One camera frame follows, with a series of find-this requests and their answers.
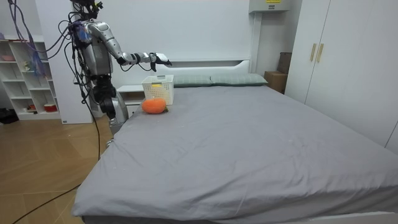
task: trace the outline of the gold door handle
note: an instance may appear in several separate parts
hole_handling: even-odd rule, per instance
[[[312,45],[312,51],[311,51],[311,57],[310,57],[310,62],[313,61],[313,56],[315,55],[315,49],[317,48],[317,44]]]
[[[319,51],[318,51],[318,55],[317,55],[318,63],[321,61],[322,52],[323,52],[323,44],[321,44],[321,46],[319,46]]]

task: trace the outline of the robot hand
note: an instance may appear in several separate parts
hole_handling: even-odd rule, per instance
[[[151,55],[154,54],[156,59],[154,62],[150,63],[150,69],[156,72],[156,64],[165,65],[167,67],[171,67],[172,63],[167,59],[164,54],[157,54],[157,53],[150,53]]]

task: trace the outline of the wardrobe door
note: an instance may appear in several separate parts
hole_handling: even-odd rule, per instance
[[[385,146],[398,121],[398,1],[375,0],[357,41],[338,121]],[[390,149],[398,152],[393,134]]]
[[[398,120],[396,0],[331,0],[306,104],[379,143]]]
[[[285,95],[304,103],[330,0],[303,0]]]
[[[338,118],[373,0],[331,0],[305,104]]]

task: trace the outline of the headboard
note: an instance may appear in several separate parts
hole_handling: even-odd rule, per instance
[[[250,60],[224,61],[173,61],[173,67],[164,65],[157,67],[157,72],[151,75],[194,75],[220,73],[248,73]]]

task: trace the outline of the nightstand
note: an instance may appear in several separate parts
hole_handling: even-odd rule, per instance
[[[138,109],[145,98],[142,85],[124,85],[117,90],[122,96],[129,112],[129,118]]]

